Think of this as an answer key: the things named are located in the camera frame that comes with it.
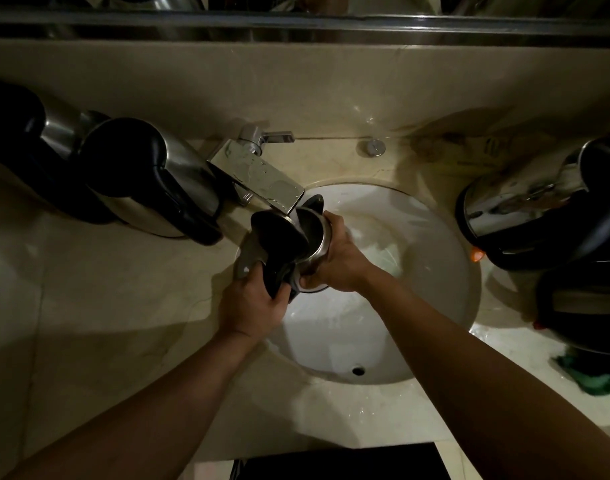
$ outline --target backsplash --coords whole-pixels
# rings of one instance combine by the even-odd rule
[[[594,135],[610,50],[0,40],[0,77],[187,139]]]

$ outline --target forearm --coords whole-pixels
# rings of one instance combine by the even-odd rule
[[[24,462],[8,478],[175,480],[255,345],[236,332],[218,333],[173,371]]]
[[[610,479],[610,439],[552,389],[389,274],[359,290],[484,478]]]

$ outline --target person's left arm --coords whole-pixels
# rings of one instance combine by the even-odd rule
[[[283,285],[271,299],[257,263],[224,291],[219,330],[205,347],[5,478],[176,480],[205,437],[230,379],[283,319],[289,295]]]

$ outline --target hand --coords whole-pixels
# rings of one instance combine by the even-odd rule
[[[272,299],[263,282],[263,265],[257,262],[245,278],[232,282],[223,291],[219,330],[240,333],[260,342],[283,320],[291,290],[283,283]]]
[[[301,286],[312,289],[326,284],[339,291],[358,291],[365,275],[374,265],[352,242],[343,218],[328,211],[324,215],[332,224],[329,251],[316,273],[301,276]]]

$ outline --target person's right arm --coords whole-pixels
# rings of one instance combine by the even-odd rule
[[[371,264],[333,227],[326,260],[301,284],[357,291],[485,479],[610,479],[610,437],[560,395]]]

